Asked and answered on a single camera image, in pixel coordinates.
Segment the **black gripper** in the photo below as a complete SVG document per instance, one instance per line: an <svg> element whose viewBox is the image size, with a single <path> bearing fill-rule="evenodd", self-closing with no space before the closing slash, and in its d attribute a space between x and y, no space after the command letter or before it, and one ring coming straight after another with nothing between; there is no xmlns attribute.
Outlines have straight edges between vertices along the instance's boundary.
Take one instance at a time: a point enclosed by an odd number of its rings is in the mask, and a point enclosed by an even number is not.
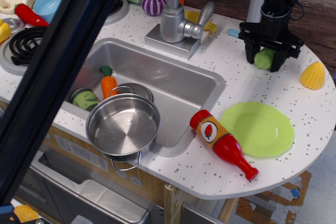
<svg viewBox="0 0 336 224"><path fill-rule="evenodd" d="M245 42L246 59L250 64L255 62L255 55L261 47L276 51L271 72L279 71L289 57L299 57L304 42L289 30L290 20L290 13L280 16L268 13L262 14L258 23L240 23L238 38Z"/></svg>

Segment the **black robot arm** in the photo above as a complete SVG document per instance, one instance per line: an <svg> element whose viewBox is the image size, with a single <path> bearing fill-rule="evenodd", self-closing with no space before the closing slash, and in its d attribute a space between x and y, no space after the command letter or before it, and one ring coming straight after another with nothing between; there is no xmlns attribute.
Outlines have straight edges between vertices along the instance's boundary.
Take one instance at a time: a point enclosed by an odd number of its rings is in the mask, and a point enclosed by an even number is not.
<svg viewBox="0 0 336 224"><path fill-rule="evenodd" d="M1 206L9 207L33 156L75 80L115 0L62 0L1 119ZM271 70L297 57L303 42L288 29L298 0L265 0L259 23L240 25L246 57L276 52Z"/></svg>

